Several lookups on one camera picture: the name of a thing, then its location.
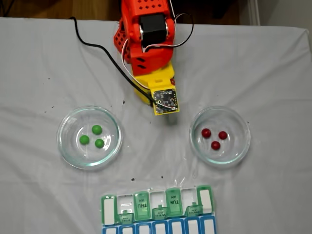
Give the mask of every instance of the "yellow robot part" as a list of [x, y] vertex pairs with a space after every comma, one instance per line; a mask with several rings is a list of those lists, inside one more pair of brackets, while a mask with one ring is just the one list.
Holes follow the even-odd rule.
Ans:
[[[172, 80], [174, 81], [174, 76], [174, 69], [171, 62], [169, 62], [165, 67], [160, 68], [152, 73], [135, 77], [138, 82], [148, 87], [149, 89], [141, 87], [135, 80], [134, 83], [136, 83], [144, 92], [152, 95], [152, 98], [156, 102], [175, 108], [174, 110], [165, 107], [162, 108], [153, 103], [154, 114], [156, 116], [180, 111], [176, 97], [176, 87], [173, 85], [174, 82], [172, 83]], [[135, 93], [142, 99], [142, 101], [149, 105], [151, 104], [151, 102], [138, 90], [135, 89]]]

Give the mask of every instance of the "pill organizer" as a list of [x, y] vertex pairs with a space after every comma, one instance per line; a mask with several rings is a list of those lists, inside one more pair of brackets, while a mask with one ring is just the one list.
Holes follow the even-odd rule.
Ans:
[[211, 187], [101, 198], [102, 234], [217, 234]]

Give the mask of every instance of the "white wall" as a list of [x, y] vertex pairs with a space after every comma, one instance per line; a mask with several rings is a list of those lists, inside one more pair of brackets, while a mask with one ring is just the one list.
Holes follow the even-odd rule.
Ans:
[[306, 28], [312, 42], [312, 0], [258, 0], [258, 9], [261, 25]]

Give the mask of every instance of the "ventilation hole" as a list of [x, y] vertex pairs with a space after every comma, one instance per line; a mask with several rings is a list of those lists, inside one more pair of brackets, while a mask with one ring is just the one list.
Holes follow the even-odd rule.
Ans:
[[137, 60], [139, 60], [140, 62], [145, 62], [143, 58], [137, 58]]
[[139, 68], [142, 68], [142, 69], [146, 69], [146, 67], [142, 66], [142, 65], [138, 65]]

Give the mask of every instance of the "circuit board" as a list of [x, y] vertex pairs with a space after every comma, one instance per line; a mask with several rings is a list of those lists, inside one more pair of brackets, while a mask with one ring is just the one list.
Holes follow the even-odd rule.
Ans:
[[153, 94], [154, 100], [157, 103], [175, 108], [175, 109], [169, 109], [166, 107], [160, 107], [158, 105], [154, 105], [154, 110], [155, 110], [156, 115], [179, 112], [175, 89], [156, 90], [156, 91], [153, 91], [152, 94]]

